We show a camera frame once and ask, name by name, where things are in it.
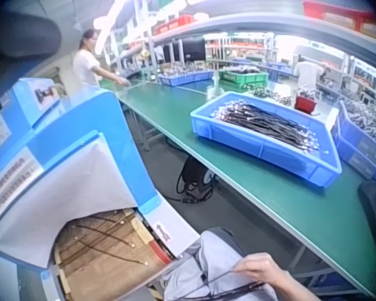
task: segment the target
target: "finger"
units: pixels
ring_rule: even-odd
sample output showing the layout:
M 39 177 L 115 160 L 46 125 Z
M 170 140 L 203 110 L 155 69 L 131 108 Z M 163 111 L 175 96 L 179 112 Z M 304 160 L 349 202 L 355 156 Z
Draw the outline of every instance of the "finger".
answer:
M 259 273 L 251 272 L 251 271 L 243 271 L 242 274 L 256 281 L 262 281 L 262 276 Z
M 244 260 L 234 267 L 234 272 L 251 271 L 264 273 L 269 268 L 269 260 Z
M 245 257 L 247 260 L 269 260 L 272 259 L 269 253 L 255 253 Z
M 270 254 L 268 253 L 257 253 L 257 254 L 251 254 L 251 255 L 248 255 L 247 257 L 241 259 L 239 262 L 237 262 L 236 266 L 243 266 L 246 264 L 246 262 L 256 262 L 256 261 L 263 261 L 263 260 L 267 260 L 267 261 L 270 261 L 272 260 Z

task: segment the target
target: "hand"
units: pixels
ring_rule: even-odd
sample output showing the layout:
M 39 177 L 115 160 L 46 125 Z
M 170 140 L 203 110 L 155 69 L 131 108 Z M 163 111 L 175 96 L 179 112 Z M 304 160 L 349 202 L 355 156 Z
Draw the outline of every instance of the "hand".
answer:
M 116 79 L 116 82 L 121 86 L 129 86 L 131 83 L 124 77 L 118 77 Z
M 258 253 L 241 259 L 232 268 L 233 272 L 241 272 L 256 281 L 278 287 L 287 279 L 288 272 L 282 270 L 272 259 L 270 254 Z

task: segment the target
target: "green plastic crate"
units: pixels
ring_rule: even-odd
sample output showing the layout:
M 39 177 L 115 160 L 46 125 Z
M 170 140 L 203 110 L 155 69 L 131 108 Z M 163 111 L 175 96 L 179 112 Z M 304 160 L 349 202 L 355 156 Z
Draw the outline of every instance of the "green plastic crate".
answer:
M 245 83 L 258 83 L 259 87 L 265 87 L 268 84 L 269 73 L 248 73 L 238 74 L 229 71 L 220 71 L 220 79 L 228 80 L 229 82 L 244 85 Z

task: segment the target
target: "blue machine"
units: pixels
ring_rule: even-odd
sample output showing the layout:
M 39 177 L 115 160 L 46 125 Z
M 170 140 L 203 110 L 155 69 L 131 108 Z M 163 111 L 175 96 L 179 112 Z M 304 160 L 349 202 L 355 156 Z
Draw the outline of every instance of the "blue machine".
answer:
M 168 249 L 185 251 L 199 235 L 156 191 L 115 94 L 86 88 L 64 108 L 52 86 L 20 80 L 0 111 L 0 258 L 53 281 L 51 249 L 64 224 L 123 208 L 161 221 L 174 237 Z

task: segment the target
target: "wooden tray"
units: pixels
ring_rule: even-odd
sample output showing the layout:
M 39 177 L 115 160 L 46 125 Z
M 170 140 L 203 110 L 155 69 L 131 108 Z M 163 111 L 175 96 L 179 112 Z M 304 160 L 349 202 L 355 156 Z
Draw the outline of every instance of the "wooden tray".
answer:
M 67 300 L 115 300 L 171 262 L 132 209 L 71 221 L 55 243 Z

